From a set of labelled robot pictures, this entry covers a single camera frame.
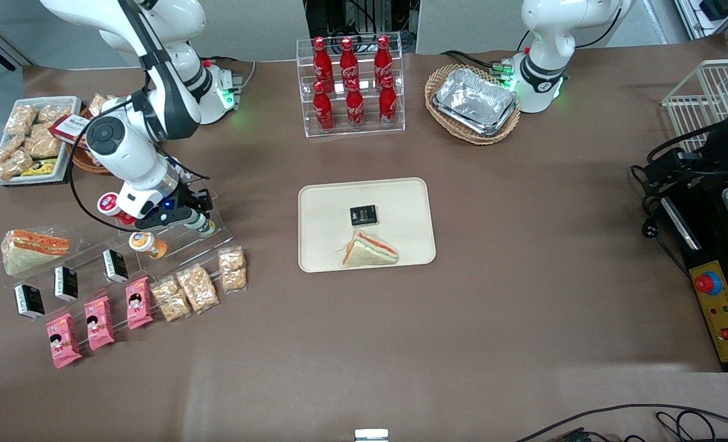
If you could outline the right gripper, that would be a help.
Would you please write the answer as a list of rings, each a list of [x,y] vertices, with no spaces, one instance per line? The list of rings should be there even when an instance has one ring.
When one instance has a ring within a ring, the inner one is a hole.
[[[156,190],[134,190],[125,184],[118,193],[117,205],[136,218],[137,230],[159,230],[184,224],[187,229],[207,233],[209,219],[203,213],[213,209],[213,200],[207,188],[193,191],[185,184],[176,185],[167,196]]]

